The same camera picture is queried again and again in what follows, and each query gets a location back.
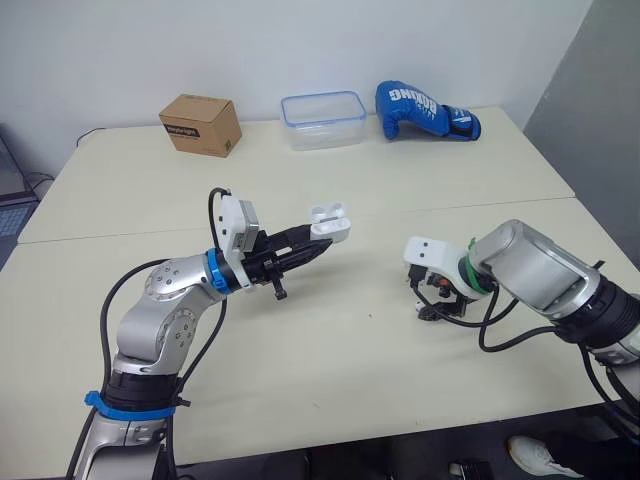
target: black cable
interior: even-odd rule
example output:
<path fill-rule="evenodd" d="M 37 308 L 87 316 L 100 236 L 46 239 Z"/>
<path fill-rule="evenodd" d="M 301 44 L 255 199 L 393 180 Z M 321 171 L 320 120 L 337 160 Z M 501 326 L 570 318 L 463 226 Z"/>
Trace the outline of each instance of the black cable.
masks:
<path fill-rule="evenodd" d="M 104 365 L 102 388 L 100 389 L 101 397 L 104 397 L 104 394 L 107 391 L 107 385 L 109 385 L 109 380 L 111 379 L 111 351 L 109 349 L 109 336 L 107 332 L 107 315 L 109 314 L 109 306 L 111 305 L 111 301 L 113 300 L 113 297 L 115 297 L 116 293 L 118 293 L 118 290 L 120 290 L 122 285 L 124 285 L 125 282 L 133 277 L 136 273 L 141 272 L 142 270 L 146 270 L 149 267 L 155 267 L 156 265 L 160 265 L 162 262 L 166 261 L 166 258 L 160 260 L 152 260 L 150 262 L 143 263 L 142 265 L 138 265 L 132 270 L 129 270 L 120 278 L 120 280 L 116 282 L 113 287 L 111 287 L 111 290 L 109 290 L 109 293 L 104 299 L 102 310 L 100 311 L 100 343 L 102 345 L 102 362 Z"/>
<path fill-rule="evenodd" d="M 489 315 L 491 315 L 491 313 L 493 313 L 493 309 L 495 308 L 495 304 L 498 301 L 498 295 L 500 293 L 500 287 L 498 287 L 496 285 L 496 287 L 495 287 L 495 289 L 493 291 L 493 295 L 491 296 L 491 302 L 489 303 L 489 307 L 487 308 L 487 311 L 485 311 L 485 315 L 484 315 L 483 321 L 482 322 L 465 322 L 463 320 L 459 320 L 457 318 L 453 318 L 450 315 L 447 315 L 446 313 L 440 311 L 438 309 L 438 307 L 436 307 L 435 305 L 430 303 L 424 297 L 424 295 L 422 295 L 422 293 L 420 293 L 420 291 L 418 290 L 418 287 L 413 287 L 412 290 L 416 294 L 416 296 L 420 299 L 420 301 L 424 304 L 424 306 L 427 307 L 429 310 L 431 310 L 436 315 L 438 315 L 442 320 L 445 320 L 447 322 L 453 323 L 454 325 L 458 325 L 460 327 L 467 327 L 467 328 L 481 328 L 482 326 L 488 327 L 489 325 L 493 325 L 495 323 L 498 323 L 504 317 L 509 315 L 509 313 L 511 313 L 511 311 L 518 304 L 518 300 L 515 300 L 515 299 L 512 300 L 509 303 L 509 305 L 507 305 L 504 308 L 504 310 L 502 310 L 498 315 L 496 315 L 495 317 L 489 319 L 488 315 L 487 315 L 487 312 L 489 312 Z"/>
<path fill-rule="evenodd" d="M 102 387 L 100 388 L 100 396 L 104 397 L 104 394 L 107 391 L 107 385 L 109 385 L 109 380 L 111 378 L 111 351 L 109 348 L 109 336 L 107 332 L 107 317 L 109 313 L 109 306 L 111 305 L 111 301 L 113 297 L 115 297 L 116 293 L 124 283 L 133 277 L 136 273 L 141 272 L 149 267 L 153 267 L 155 265 L 159 265 L 164 262 L 165 259 L 162 260 L 153 260 L 151 262 L 143 263 L 142 265 L 137 266 L 136 268 L 125 273 L 120 280 L 116 282 L 116 284 L 111 287 L 109 293 L 104 299 L 104 303 L 102 304 L 102 310 L 100 311 L 100 344 L 102 346 L 102 362 L 103 362 L 103 376 L 102 376 Z M 89 432 L 89 427 L 91 427 L 91 422 L 93 421 L 93 417 L 96 414 L 96 408 L 93 407 L 87 415 L 87 419 L 84 422 L 82 430 L 80 432 L 80 436 L 78 437 L 78 441 L 76 442 L 76 446 L 73 450 L 73 454 L 71 455 L 71 460 L 69 461 L 69 466 L 67 467 L 67 474 L 65 476 L 66 480 L 71 480 L 73 478 L 73 474 L 76 470 L 76 466 L 78 464 L 78 459 L 80 457 L 80 452 L 82 451 L 82 447 L 84 446 L 84 442 L 87 437 L 87 433 Z"/>
<path fill-rule="evenodd" d="M 528 332 L 525 332 L 522 335 L 518 335 L 517 337 L 512 338 L 511 340 L 507 340 L 504 343 L 500 343 L 498 345 L 486 345 L 484 343 L 484 336 L 487 333 L 487 327 L 486 325 L 484 325 L 480 328 L 480 334 L 478 335 L 478 345 L 480 345 L 480 349 L 483 352 L 489 352 L 489 353 L 501 352 L 503 350 L 506 350 L 507 348 L 511 348 L 515 345 L 518 345 L 519 343 L 522 343 L 525 340 L 529 340 L 530 338 L 535 337 L 536 335 L 541 335 L 543 333 L 556 333 L 557 331 L 558 329 L 556 327 L 538 327 L 538 328 L 529 330 Z"/>
<path fill-rule="evenodd" d="M 617 415 L 624 418 L 625 420 L 633 424 L 637 424 L 638 418 L 632 413 L 627 412 L 626 410 L 620 408 L 611 399 L 611 397 L 607 395 L 607 392 L 605 392 L 604 388 L 602 388 L 602 385 L 600 385 L 600 382 L 598 381 L 598 377 L 596 377 L 596 374 L 593 371 L 593 365 L 591 364 L 591 358 L 589 357 L 589 352 L 587 350 L 587 347 L 579 343 L 578 348 L 580 349 L 580 355 L 582 356 L 582 363 L 584 364 L 584 369 L 587 372 L 587 376 L 589 377 L 589 380 L 591 381 L 593 388 L 595 388 L 596 392 L 598 392 L 598 395 L 600 395 L 600 397 L 602 398 L 604 403 L 607 405 L 607 407 L 609 407 L 611 410 L 613 410 L 613 412 L 615 412 Z"/>
<path fill-rule="evenodd" d="M 86 137 L 87 135 L 89 135 L 90 133 L 95 132 L 96 130 L 105 130 L 105 127 L 97 127 L 97 128 L 92 128 L 91 130 L 89 130 L 88 132 L 84 132 L 82 135 L 80 135 L 77 140 L 76 140 L 76 148 L 78 148 L 80 146 L 80 140 L 82 140 L 84 137 Z"/>
<path fill-rule="evenodd" d="M 198 354 L 191 361 L 191 364 L 185 371 L 182 378 L 180 378 L 180 381 L 178 382 L 178 386 L 176 387 L 176 390 L 174 393 L 174 400 L 178 399 L 178 395 L 180 395 L 180 393 L 184 389 L 184 386 L 187 383 L 187 380 L 189 380 L 189 377 L 191 376 L 193 371 L 196 369 L 196 367 L 200 363 L 200 360 L 202 360 L 202 358 L 206 355 L 207 351 L 209 350 L 209 347 L 211 347 L 211 344 L 218 336 L 218 333 L 220 333 L 220 329 L 222 328 L 222 324 L 224 323 L 224 319 L 226 315 L 227 315 L 227 299 L 225 297 L 221 302 L 220 314 L 218 315 L 218 321 L 216 322 L 216 326 L 213 328 L 213 331 L 209 335 L 209 338 L 207 338 L 207 341 L 202 346 Z"/>
<path fill-rule="evenodd" d="M 215 201 L 216 194 L 220 194 L 221 197 L 225 195 L 230 195 L 230 192 L 224 188 L 216 187 L 209 192 L 209 199 L 207 202 L 207 210 L 209 213 L 209 227 L 211 228 L 211 236 L 213 237 L 213 244 L 216 250 L 220 250 L 220 243 L 218 241 L 218 233 L 216 232 L 216 225 L 213 218 L 213 203 Z M 178 381 L 178 385 L 173 393 L 172 403 L 175 405 L 178 402 L 178 395 L 184 390 L 184 386 L 193 374 L 193 371 L 196 369 L 200 360 L 206 355 L 209 347 L 218 336 L 220 329 L 222 328 L 222 324 L 224 322 L 224 318 L 227 315 L 227 299 L 226 297 L 222 300 L 222 304 L 220 307 L 220 314 L 218 316 L 218 321 L 216 322 L 216 326 L 213 328 L 213 331 L 209 335 L 209 338 L 202 346 L 198 354 L 195 356 L 191 364 L 187 367 L 185 374 Z M 175 459 L 175 450 L 173 447 L 173 417 L 169 417 L 167 419 L 167 463 L 169 468 L 169 478 L 170 480 L 176 480 L 181 478 L 191 478 L 195 480 L 195 477 L 192 475 L 181 475 L 178 477 L 177 469 L 176 469 L 176 459 Z"/>
<path fill-rule="evenodd" d="M 176 459 L 173 456 L 173 415 L 167 417 L 167 468 L 169 470 L 169 480 L 176 480 L 178 477 L 176 470 Z"/>
<path fill-rule="evenodd" d="M 211 236 L 213 237 L 213 245 L 216 250 L 220 250 L 220 243 L 218 242 L 218 233 L 216 232 L 216 225 L 213 220 L 213 201 L 216 194 L 219 193 L 221 197 L 225 195 L 231 195 L 228 190 L 224 188 L 216 187 L 209 192 L 208 210 L 209 210 L 209 227 L 211 228 Z"/>
<path fill-rule="evenodd" d="M 38 188 L 40 185 L 42 185 L 44 182 L 53 182 L 53 178 L 43 178 L 42 180 L 40 180 L 39 182 L 37 182 L 35 185 L 33 185 L 31 187 L 31 190 L 35 190 L 36 188 Z"/>
<path fill-rule="evenodd" d="M 89 428 L 91 428 L 91 422 L 93 422 L 93 417 L 95 416 L 96 411 L 96 407 L 91 407 L 91 410 L 87 415 L 87 419 L 84 421 L 84 425 L 82 425 L 82 430 L 80 430 L 80 435 L 78 436 L 76 446 L 73 449 L 73 454 L 71 455 L 71 460 L 69 461 L 69 466 L 67 467 L 67 473 L 64 476 L 65 480 L 73 480 L 73 474 L 76 471 L 76 465 L 80 459 L 80 453 L 82 452 L 82 447 L 84 447 L 84 441 L 87 438 L 87 434 L 89 433 Z"/>
<path fill-rule="evenodd" d="M 185 374 L 182 376 L 182 378 L 180 378 L 178 385 L 174 390 L 173 402 L 172 402 L 174 405 L 177 403 L 178 395 L 180 395 L 180 393 L 184 389 L 184 386 L 187 383 L 187 380 L 189 380 L 189 377 L 191 377 L 191 374 L 193 374 L 193 371 L 196 369 L 196 367 L 200 363 L 200 360 L 202 360 L 202 358 L 206 355 L 207 351 L 209 350 L 209 347 L 211 347 L 211 344 L 218 336 L 218 333 L 220 333 L 220 329 L 222 328 L 222 324 L 224 323 L 224 319 L 226 315 L 227 315 L 227 299 L 224 298 L 221 302 L 220 314 L 218 315 L 218 321 L 216 322 L 216 326 L 213 328 L 213 331 L 209 335 L 209 338 L 207 338 L 207 341 L 202 346 L 198 354 L 191 361 L 191 364 L 189 364 L 189 367 L 185 371 Z M 175 480 L 177 478 L 177 471 L 176 471 L 175 452 L 173 448 L 173 417 L 169 417 L 167 419 L 167 463 L 169 467 L 170 479 Z"/>
<path fill-rule="evenodd" d="M 53 175 L 50 175 L 50 174 L 44 173 L 44 172 L 29 172 L 29 173 L 25 174 L 25 177 L 29 178 L 32 175 L 39 175 L 41 177 L 48 178 L 49 180 L 55 180 L 56 179 L 56 177 L 54 177 Z"/>

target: white table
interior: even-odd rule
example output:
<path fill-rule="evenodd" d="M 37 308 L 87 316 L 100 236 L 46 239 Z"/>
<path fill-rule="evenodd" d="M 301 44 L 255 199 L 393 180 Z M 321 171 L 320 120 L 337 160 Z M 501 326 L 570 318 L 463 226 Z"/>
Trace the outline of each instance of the white table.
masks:
<path fill-rule="evenodd" d="M 256 208 L 268 211 L 259 202 Z M 637 291 L 640 273 L 575 199 L 352 215 L 346 242 L 287 275 L 286 300 L 277 302 L 270 287 L 230 297 L 222 333 L 185 391 L 193 406 L 176 416 L 177 461 L 600 402 L 577 348 L 552 335 L 488 354 L 478 349 L 477 332 L 416 318 L 415 298 L 404 283 L 408 237 L 465 245 L 514 217 L 586 262 L 607 260 L 603 273 Z M 271 232 L 287 226 L 277 220 L 266 225 Z M 0 273 L 0 478 L 64 472 L 87 413 L 83 396 L 101 380 L 98 313 L 117 278 L 146 260 L 210 245 L 208 231 L 196 229 L 18 246 Z M 143 277 L 116 297 L 112 334 L 140 295 Z M 469 319 L 479 319 L 486 301 L 479 303 Z M 192 354 L 216 317 L 216 307 L 203 316 Z M 488 341 L 544 324 L 519 306 L 492 327 Z"/>
<path fill-rule="evenodd" d="M 379 215 L 572 197 L 499 108 L 474 110 L 477 142 L 424 133 L 388 142 L 369 117 L 359 145 L 295 152 L 279 121 L 242 124 L 228 158 L 178 152 L 162 127 L 98 131 L 81 144 L 23 230 L 21 243 L 203 228 L 214 186 L 255 202 L 263 218 L 343 200 Z"/>

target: plastic food container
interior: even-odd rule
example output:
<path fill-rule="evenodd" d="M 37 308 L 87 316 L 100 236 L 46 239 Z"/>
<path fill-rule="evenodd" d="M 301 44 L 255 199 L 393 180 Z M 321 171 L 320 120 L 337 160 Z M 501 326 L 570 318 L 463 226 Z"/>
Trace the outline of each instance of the plastic food container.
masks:
<path fill-rule="evenodd" d="M 294 150 L 315 150 L 360 143 L 367 112 L 356 92 L 286 97 L 282 123 Z"/>

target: shoe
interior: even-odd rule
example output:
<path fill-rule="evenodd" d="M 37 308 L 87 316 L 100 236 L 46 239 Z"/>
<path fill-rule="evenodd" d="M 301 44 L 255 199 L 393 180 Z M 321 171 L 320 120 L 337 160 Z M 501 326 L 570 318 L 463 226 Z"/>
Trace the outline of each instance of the shoe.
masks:
<path fill-rule="evenodd" d="M 571 478 L 583 478 L 583 475 L 557 464 L 546 445 L 535 438 L 511 437 L 507 440 L 507 448 L 515 464 L 530 475 L 566 475 Z"/>

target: green ring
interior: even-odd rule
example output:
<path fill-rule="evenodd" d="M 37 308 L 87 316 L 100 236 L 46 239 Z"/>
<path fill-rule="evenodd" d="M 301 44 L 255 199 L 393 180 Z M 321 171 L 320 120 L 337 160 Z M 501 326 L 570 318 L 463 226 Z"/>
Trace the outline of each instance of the green ring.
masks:
<path fill-rule="evenodd" d="M 471 242 L 469 243 L 469 248 L 471 248 L 473 244 L 476 243 L 475 240 L 476 240 L 475 238 L 471 239 Z M 487 292 L 478 283 L 478 277 L 476 276 L 476 271 L 474 270 L 473 265 L 471 265 L 471 260 L 469 260 L 469 254 L 467 254 L 464 257 L 464 266 L 465 266 L 465 269 L 467 270 L 467 277 L 469 278 L 469 283 L 471 283 L 471 288 L 473 288 L 478 293 L 481 293 L 483 295 L 488 295 L 490 292 Z"/>

